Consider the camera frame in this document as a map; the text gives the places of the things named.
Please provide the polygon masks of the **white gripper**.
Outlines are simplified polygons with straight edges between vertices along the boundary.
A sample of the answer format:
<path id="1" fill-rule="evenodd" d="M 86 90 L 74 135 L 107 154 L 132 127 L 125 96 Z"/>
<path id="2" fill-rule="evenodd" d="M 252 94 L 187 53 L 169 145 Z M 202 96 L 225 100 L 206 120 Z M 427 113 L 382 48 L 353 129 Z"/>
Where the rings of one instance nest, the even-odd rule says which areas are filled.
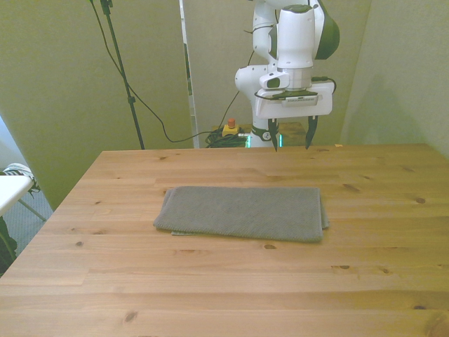
<path id="1" fill-rule="evenodd" d="M 255 115 L 269 120 L 269 134 L 275 151 L 278 150 L 279 118 L 308 117 L 305 148 L 308 150 L 314 138 L 318 117 L 330 114 L 333 108 L 333 82 L 312 84 L 299 91 L 260 89 L 255 94 Z"/>

